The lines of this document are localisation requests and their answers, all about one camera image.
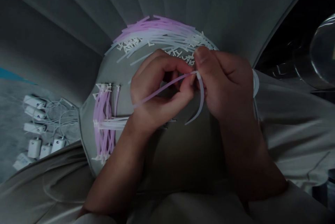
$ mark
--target left hand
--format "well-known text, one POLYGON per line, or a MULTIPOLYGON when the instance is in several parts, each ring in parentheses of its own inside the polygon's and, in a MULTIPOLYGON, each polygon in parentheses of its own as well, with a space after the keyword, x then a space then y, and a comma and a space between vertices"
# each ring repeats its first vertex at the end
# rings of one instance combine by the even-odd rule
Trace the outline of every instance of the left hand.
MULTIPOLYGON (((162 50, 156 50, 139 67, 132 78, 131 98, 133 104, 151 95, 160 88, 166 72, 172 79, 179 73, 190 73, 193 68, 180 58, 172 57, 162 50)), ((186 77, 179 92, 172 98, 154 97, 134 109, 132 115, 135 126, 142 132, 152 134, 160 126, 175 117, 194 96, 195 75, 186 77)))

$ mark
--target sleeve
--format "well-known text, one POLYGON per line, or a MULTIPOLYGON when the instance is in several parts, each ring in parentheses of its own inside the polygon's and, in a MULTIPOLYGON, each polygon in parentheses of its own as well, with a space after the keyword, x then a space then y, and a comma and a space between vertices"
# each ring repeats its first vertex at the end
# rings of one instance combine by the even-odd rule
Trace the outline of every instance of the sleeve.
POLYGON ((117 224, 113 218, 107 215, 85 214, 73 224, 117 224))
POLYGON ((291 181, 276 197, 249 203, 250 215, 259 223, 335 223, 333 214, 291 181))

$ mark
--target gray pants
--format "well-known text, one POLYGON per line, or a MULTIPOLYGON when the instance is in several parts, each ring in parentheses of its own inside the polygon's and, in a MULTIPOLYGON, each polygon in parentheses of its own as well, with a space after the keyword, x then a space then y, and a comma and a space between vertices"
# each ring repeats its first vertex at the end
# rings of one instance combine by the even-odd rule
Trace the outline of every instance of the gray pants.
MULTIPOLYGON (((305 191, 335 167, 335 105, 261 73, 256 96, 271 157, 305 191)), ((72 223, 94 179, 80 143, 19 171, 0 186, 2 223, 72 223)))

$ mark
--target fingernail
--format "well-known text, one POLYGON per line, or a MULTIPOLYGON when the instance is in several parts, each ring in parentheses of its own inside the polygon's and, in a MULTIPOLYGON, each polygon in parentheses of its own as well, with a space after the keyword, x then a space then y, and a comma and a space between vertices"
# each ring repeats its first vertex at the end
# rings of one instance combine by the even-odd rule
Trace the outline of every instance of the fingernail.
POLYGON ((194 83, 195 76, 196 76, 196 75, 192 75, 192 76, 191 76, 191 81, 189 82, 189 84, 190 84, 191 86, 192 86, 193 83, 194 83))
POLYGON ((210 51, 207 47, 198 47, 194 52, 194 57, 198 64, 202 64, 210 55, 210 51))

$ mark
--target small white box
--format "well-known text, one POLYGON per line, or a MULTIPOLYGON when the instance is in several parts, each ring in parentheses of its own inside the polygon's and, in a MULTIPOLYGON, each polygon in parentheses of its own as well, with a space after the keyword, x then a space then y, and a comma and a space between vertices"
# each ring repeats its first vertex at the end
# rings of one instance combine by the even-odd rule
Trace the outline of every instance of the small white box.
POLYGON ((65 146, 65 139, 55 139, 53 141, 51 153, 62 149, 65 146))
POLYGON ((43 145, 41 147, 41 154, 40 154, 39 158, 41 159, 41 158, 44 158, 44 157, 48 156, 51 153, 51 148, 52 148, 52 146, 50 146, 50 145, 43 145))
POLYGON ((28 157, 29 158, 37 158, 39 156, 39 152, 41 151, 42 140, 29 140, 28 146, 28 157))
POLYGON ((18 155, 17 160, 13 164, 13 167, 18 171, 22 168, 26 167, 27 165, 35 162, 34 159, 29 158, 26 153, 22 152, 18 155))
POLYGON ((27 132, 42 134, 43 132, 45 132, 46 126, 33 123, 24 123, 23 129, 27 132))
POLYGON ((36 120, 43 120, 46 118, 45 112, 28 105, 24 111, 25 114, 28 114, 31 117, 34 117, 36 120))
POLYGON ((31 96, 31 95, 26 95, 23 99, 23 102, 37 109, 42 109, 46 105, 45 101, 43 101, 42 99, 36 98, 34 96, 31 96))

